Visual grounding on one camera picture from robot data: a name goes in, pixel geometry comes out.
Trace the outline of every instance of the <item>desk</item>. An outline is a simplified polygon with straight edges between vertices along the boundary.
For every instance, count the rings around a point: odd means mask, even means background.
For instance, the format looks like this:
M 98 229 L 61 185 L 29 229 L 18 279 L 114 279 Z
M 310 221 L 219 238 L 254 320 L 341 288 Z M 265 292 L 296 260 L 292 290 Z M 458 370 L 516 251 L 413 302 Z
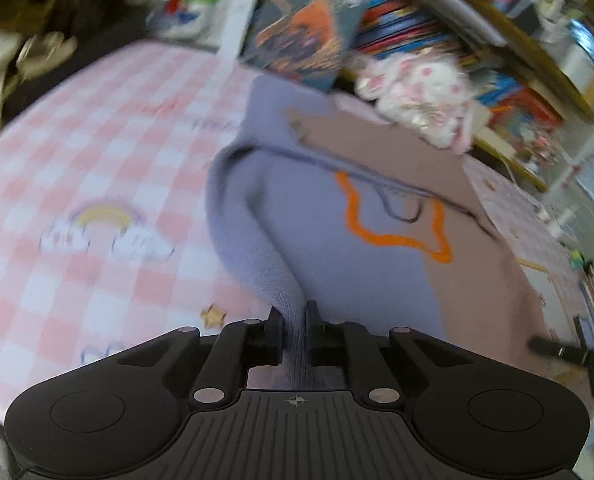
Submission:
M 488 216 L 517 259 L 548 270 L 574 333 L 574 316 L 588 316 L 588 310 L 579 288 L 580 276 L 568 263 L 568 250 L 537 218 L 528 193 L 474 158 L 466 156 L 463 165 Z M 584 371 L 570 367 L 568 373 L 555 379 L 573 390 L 594 415 L 594 399 Z
M 473 134 L 472 143 L 486 153 L 494 156 L 497 160 L 506 163 L 513 172 L 526 178 L 539 191 L 546 192 L 548 190 L 548 186 L 544 180 L 518 161 L 514 156 L 516 150 L 493 130 L 483 127 L 477 133 Z
M 203 52 L 136 43 L 68 79 L 4 131 L 0 421 L 31 385 L 179 326 L 214 334 L 220 312 L 225 322 L 267 317 L 269 305 L 220 264 L 203 204 L 210 162 L 240 130 L 257 74 Z M 468 156 L 464 164 L 517 256 L 548 267 L 571 315 L 582 312 L 565 251 L 522 192 Z M 85 251 L 43 251 L 55 223 L 81 224 L 82 205 Z M 93 215 L 91 205 L 104 207 Z M 119 221 L 155 228 L 174 252 L 114 258 Z

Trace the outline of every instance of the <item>pink gingham tablecloth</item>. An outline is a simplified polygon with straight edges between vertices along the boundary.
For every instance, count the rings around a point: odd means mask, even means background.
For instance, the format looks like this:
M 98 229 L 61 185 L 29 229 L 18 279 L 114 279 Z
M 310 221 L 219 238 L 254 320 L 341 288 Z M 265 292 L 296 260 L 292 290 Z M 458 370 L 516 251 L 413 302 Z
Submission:
M 0 140 L 0 420 L 23 390 L 179 326 L 265 319 L 214 253 L 204 210 L 213 156 L 238 133 L 258 72 L 144 42 L 72 77 Z M 518 188 L 464 166 L 518 257 L 583 299 Z M 491 184 L 492 191 L 486 183 Z

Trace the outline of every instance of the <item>wooden shelf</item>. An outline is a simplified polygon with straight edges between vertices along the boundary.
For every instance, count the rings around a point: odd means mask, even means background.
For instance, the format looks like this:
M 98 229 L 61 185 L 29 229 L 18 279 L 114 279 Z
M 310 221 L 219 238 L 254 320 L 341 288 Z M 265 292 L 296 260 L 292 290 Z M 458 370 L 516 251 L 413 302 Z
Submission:
M 469 3 L 506 38 L 509 47 L 530 66 L 555 96 L 576 110 L 585 120 L 594 123 L 592 107 L 541 45 L 519 29 L 490 0 L 464 1 Z
M 516 175 L 527 179 L 538 191 L 544 193 L 548 190 L 548 185 L 545 183 L 544 179 L 526 168 L 520 160 L 517 160 L 514 156 L 514 149 L 512 146 L 501 139 L 501 137 L 492 130 L 484 128 L 479 132 L 474 133 L 472 144 L 473 146 L 477 146 L 480 150 L 494 156 L 497 160 L 506 163 Z M 501 148 L 500 145 L 507 145 L 507 148 Z

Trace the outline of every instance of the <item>toy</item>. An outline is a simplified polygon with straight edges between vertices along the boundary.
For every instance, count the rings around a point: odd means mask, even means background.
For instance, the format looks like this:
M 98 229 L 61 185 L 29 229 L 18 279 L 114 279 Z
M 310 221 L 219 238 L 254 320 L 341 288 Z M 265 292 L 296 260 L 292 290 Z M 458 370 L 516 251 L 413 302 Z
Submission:
M 377 111 L 412 128 L 436 148 L 464 153 L 470 148 L 472 90 L 458 62 L 426 49 L 370 63 L 356 92 L 377 100 Z

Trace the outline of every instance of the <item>star print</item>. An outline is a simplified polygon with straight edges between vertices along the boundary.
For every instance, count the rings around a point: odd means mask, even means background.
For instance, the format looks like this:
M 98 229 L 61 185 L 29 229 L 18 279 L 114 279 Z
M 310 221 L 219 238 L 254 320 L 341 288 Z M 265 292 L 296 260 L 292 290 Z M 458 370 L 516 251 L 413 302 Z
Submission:
M 199 317 L 203 319 L 204 328 L 223 328 L 227 311 L 212 303 L 208 308 L 202 310 Z

